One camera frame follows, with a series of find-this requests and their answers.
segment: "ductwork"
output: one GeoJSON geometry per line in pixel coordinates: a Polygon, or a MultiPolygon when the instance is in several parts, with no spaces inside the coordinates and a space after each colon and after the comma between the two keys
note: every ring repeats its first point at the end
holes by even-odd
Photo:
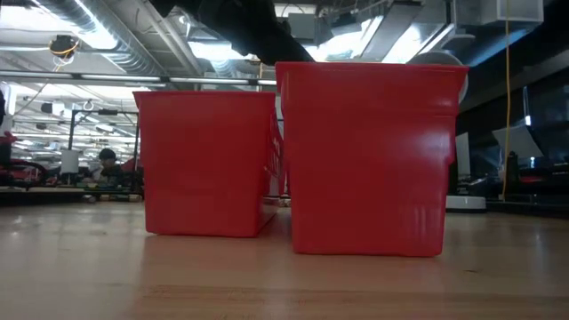
{"type": "Polygon", "coordinates": [[[164,69],[131,31],[101,0],[30,0],[49,14],[68,22],[82,41],[95,49],[119,53],[104,56],[133,75],[163,75],[164,69]]]}
{"type": "Polygon", "coordinates": [[[32,3],[29,0],[3,0],[0,1],[2,6],[30,6],[32,3]]]}
{"type": "Polygon", "coordinates": [[[244,60],[210,61],[215,73],[219,77],[249,78],[258,77],[260,66],[254,66],[244,60]]]}
{"type": "Polygon", "coordinates": [[[422,8],[423,3],[420,2],[394,2],[365,47],[361,55],[362,60],[382,61],[397,40],[411,26],[422,8]]]}

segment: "red bin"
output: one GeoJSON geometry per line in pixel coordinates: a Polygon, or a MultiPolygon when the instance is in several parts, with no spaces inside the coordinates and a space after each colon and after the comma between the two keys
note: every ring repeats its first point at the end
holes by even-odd
{"type": "Polygon", "coordinates": [[[279,174],[275,94],[136,92],[146,228],[161,235],[256,236],[279,174]]]}
{"type": "Polygon", "coordinates": [[[293,247],[440,254],[468,68],[280,63],[293,247]]]}

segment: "desk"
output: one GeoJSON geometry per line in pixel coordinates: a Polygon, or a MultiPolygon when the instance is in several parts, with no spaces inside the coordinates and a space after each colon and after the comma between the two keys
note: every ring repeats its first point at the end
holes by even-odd
{"type": "Polygon", "coordinates": [[[3,205],[57,204],[80,202],[83,196],[141,196],[141,192],[131,192],[129,188],[68,188],[68,187],[0,187],[0,208],[3,205]]]}
{"type": "Polygon", "coordinates": [[[290,215],[257,239],[152,236],[142,204],[1,209],[5,319],[569,318],[569,221],[449,214],[435,259],[292,252],[290,215]]]}

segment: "ceiling pipe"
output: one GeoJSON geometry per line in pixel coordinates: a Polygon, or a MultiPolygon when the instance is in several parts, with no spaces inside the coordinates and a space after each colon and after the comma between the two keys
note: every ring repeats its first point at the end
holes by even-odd
{"type": "Polygon", "coordinates": [[[152,86],[159,84],[233,84],[276,86],[276,80],[247,79],[247,78],[217,78],[217,77],[188,77],[188,76],[123,76],[98,75],[68,72],[38,72],[0,70],[0,77],[15,82],[35,82],[50,80],[51,84],[132,84],[137,86],[152,86]]]}
{"type": "Polygon", "coordinates": [[[148,17],[152,28],[160,35],[189,74],[201,75],[203,72],[196,56],[194,56],[188,43],[181,38],[178,34],[178,30],[176,30],[172,23],[170,23],[167,18],[163,19],[150,2],[143,2],[142,0],[135,0],[135,2],[140,10],[148,17]]]}
{"type": "Polygon", "coordinates": [[[0,51],[8,52],[40,52],[48,51],[50,48],[45,45],[33,44],[0,44],[0,51]]]}
{"type": "MultiPolygon", "coordinates": [[[[16,124],[57,124],[57,125],[70,125],[71,122],[68,120],[37,120],[37,119],[14,119],[13,120],[14,123],[16,124]]],[[[128,122],[121,122],[121,123],[116,123],[116,122],[100,122],[100,123],[94,123],[94,122],[82,122],[81,125],[82,126],[95,126],[97,124],[112,124],[112,126],[121,126],[121,127],[134,127],[136,126],[136,124],[131,124],[128,122]]]]}
{"type": "Polygon", "coordinates": [[[74,33],[95,49],[116,50],[105,57],[133,75],[164,75],[165,71],[130,29],[101,0],[30,0],[45,12],[73,26],[74,33]]]}

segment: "ceiling light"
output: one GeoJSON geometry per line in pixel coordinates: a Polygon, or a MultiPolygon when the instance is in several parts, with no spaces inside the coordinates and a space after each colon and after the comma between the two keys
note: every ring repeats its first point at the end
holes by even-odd
{"type": "Polygon", "coordinates": [[[14,143],[13,146],[18,148],[18,149],[28,150],[27,146],[21,146],[20,144],[18,144],[18,142],[14,143]]]}
{"type": "Polygon", "coordinates": [[[61,155],[60,151],[32,151],[34,155],[38,156],[53,156],[53,155],[61,155]]]}
{"type": "MultiPolygon", "coordinates": [[[[21,138],[46,138],[46,139],[56,139],[56,140],[68,140],[69,136],[67,134],[48,134],[48,133],[17,133],[15,134],[21,138]]],[[[120,141],[124,143],[134,143],[134,138],[131,137],[112,137],[99,135],[83,135],[76,134],[73,136],[74,140],[109,140],[109,141],[120,141]]]]}
{"type": "Polygon", "coordinates": [[[86,117],[85,117],[85,120],[89,120],[89,121],[91,121],[92,123],[96,123],[96,124],[99,123],[99,120],[95,119],[95,118],[92,117],[92,116],[86,116],[86,117]]]}
{"type": "Polygon", "coordinates": [[[22,140],[22,141],[18,141],[17,143],[24,145],[24,146],[33,146],[35,145],[34,142],[30,141],[30,140],[22,140]]]}
{"type": "MultiPolygon", "coordinates": [[[[151,81],[159,81],[159,78],[156,76],[147,77],[150,78],[151,81]]],[[[109,85],[87,85],[85,86],[91,92],[95,92],[99,96],[108,97],[110,100],[133,100],[132,92],[141,92],[141,91],[149,91],[149,88],[146,86],[154,85],[154,84],[144,84],[146,86],[138,87],[131,87],[131,86],[109,86],[109,85]]],[[[118,103],[105,103],[107,105],[112,105],[114,107],[123,107],[124,101],[120,101],[118,103]]]]}
{"type": "Polygon", "coordinates": [[[276,85],[276,80],[259,80],[259,85],[276,85]]]}
{"type": "Polygon", "coordinates": [[[59,19],[54,19],[52,15],[44,14],[43,10],[22,6],[2,6],[2,19],[0,19],[0,29],[23,29],[29,31],[61,31],[68,27],[67,24],[59,19]]]}
{"type": "Polygon", "coordinates": [[[27,72],[27,71],[7,71],[0,70],[0,76],[23,76],[23,77],[37,77],[37,78],[58,78],[58,79],[71,79],[70,74],[56,73],[56,72],[27,72]]]}
{"type": "Polygon", "coordinates": [[[166,84],[144,84],[144,83],[124,83],[125,86],[130,86],[130,87],[141,87],[144,88],[146,90],[149,90],[148,87],[150,88],[165,88],[166,84]]]}
{"type": "Polygon", "coordinates": [[[115,130],[118,131],[118,132],[122,132],[122,133],[124,133],[124,134],[126,134],[126,135],[129,135],[129,136],[131,136],[131,137],[135,137],[135,136],[136,136],[134,133],[128,132],[128,131],[123,130],[123,129],[115,128],[115,130]]]}
{"type": "Polygon", "coordinates": [[[81,75],[85,80],[109,80],[109,81],[160,81],[159,76],[120,76],[120,75],[81,75]]]}
{"type": "Polygon", "coordinates": [[[106,124],[97,124],[97,125],[95,125],[95,129],[97,129],[98,131],[109,132],[109,133],[112,133],[115,131],[114,127],[112,127],[110,125],[106,125],[106,124]]]}
{"type": "Polygon", "coordinates": [[[250,60],[252,55],[241,55],[231,48],[229,43],[221,44],[202,44],[199,42],[188,42],[192,52],[199,59],[208,59],[213,61],[224,60],[250,60]]]}
{"type": "Polygon", "coordinates": [[[191,84],[249,84],[244,79],[217,79],[217,78],[192,78],[192,77],[173,77],[170,81],[174,83],[191,83],[191,84]]]}

